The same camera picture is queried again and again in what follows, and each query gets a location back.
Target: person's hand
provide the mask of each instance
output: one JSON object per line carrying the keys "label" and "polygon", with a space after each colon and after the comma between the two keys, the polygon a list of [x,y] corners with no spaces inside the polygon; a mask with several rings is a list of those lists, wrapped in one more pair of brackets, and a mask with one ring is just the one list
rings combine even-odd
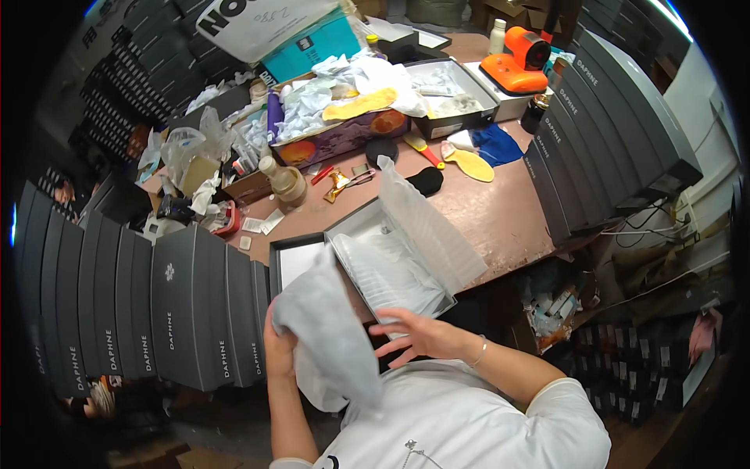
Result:
{"label": "person's hand", "polygon": [[417,316],[402,308],[383,308],[375,311],[375,314],[381,319],[396,319],[397,322],[371,326],[370,334],[407,334],[375,350],[375,356],[380,358],[406,348],[401,356],[388,364],[390,368],[405,365],[420,355],[474,363],[482,352],[481,337],[446,322]]}
{"label": "person's hand", "polygon": [[265,326],[263,326],[263,347],[265,348],[265,375],[270,379],[274,377],[294,377],[294,347],[297,345],[297,336],[291,331],[278,335],[271,323],[274,310],[274,302],[265,313]]}

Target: white bottle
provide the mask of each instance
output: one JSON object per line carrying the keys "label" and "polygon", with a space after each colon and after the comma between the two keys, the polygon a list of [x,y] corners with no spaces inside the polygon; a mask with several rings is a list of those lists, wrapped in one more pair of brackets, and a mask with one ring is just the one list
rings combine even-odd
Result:
{"label": "white bottle", "polygon": [[490,49],[487,55],[502,54],[503,46],[506,43],[506,21],[500,18],[495,19],[495,26],[490,32]]}

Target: wooden table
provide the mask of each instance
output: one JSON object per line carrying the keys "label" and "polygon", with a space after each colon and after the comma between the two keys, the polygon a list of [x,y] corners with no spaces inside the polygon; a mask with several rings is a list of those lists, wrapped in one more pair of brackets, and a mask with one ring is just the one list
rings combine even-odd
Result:
{"label": "wooden table", "polygon": [[[459,62],[477,62],[485,57],[489,40],[478,34],[449,34],[453,43],[444,50]],[[526,151],[532,136],[516,121],[500,122]],[[396,171],[404,177],[417,174],[430,165],[427,159],[397,139],[399,155]],[[429,142],[435,155],[440,154],[440,140]],[[323,162],[332,164],[347,176],[352,168],[366,162],[364,150],[355,150]],[[444,181],[440,191],[427,200],[453,223],[471,243],[487,264],[487,271],[466,286],[476,287],[512,272],[542,257],[552,254],[554,246],[548,235],[547,222],[539,205],[539,197],[524,166],[523,160],[494,168],[491,183],[480,182],[462,173],[458,166],[448,163],[443,171]],[[241,236],[250,236],[250,257],[265,265],[269,263],[269,243],[323,231],[336,221],[377,196],[380,172],[371,182],[344,190],[331,204],[323,199],[332,181],[326,177],[308,189],[307,200],[298,209],[289,209],[278,198],[268,197],[244,208],[245,216],[264,219],[276,208],[286,217],[267,236],[238,231],[228,243],[239,247]]]}

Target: black round disk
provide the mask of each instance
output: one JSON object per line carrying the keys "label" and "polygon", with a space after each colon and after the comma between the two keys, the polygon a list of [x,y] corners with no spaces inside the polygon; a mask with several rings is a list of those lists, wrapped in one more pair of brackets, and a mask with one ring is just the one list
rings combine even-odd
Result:
{"label": "black round disk", "polygon": [[367,145],[364,147],[364,154],[367,156],[367,162],[370,164],[370,167],[379,170],[380,166],[377,165],[378,155],[385,155],[395,163],[398,159],[398,147],[391,139],[376,138],[367,142]]}

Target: bracelet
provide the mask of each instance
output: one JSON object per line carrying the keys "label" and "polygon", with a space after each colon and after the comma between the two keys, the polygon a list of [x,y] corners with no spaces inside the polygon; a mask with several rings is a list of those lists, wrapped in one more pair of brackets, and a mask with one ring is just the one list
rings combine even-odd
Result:
{"label": "bracelet", "polygon": [[481,362],[481,360],[485,357],[485,350],[487,350],[487,338],[484,334],[479,334],[479,337],[481,337],[481,352],[479,353],[479,358],[476,359],[474,363],[467,363],[470,367],[474,368]]}

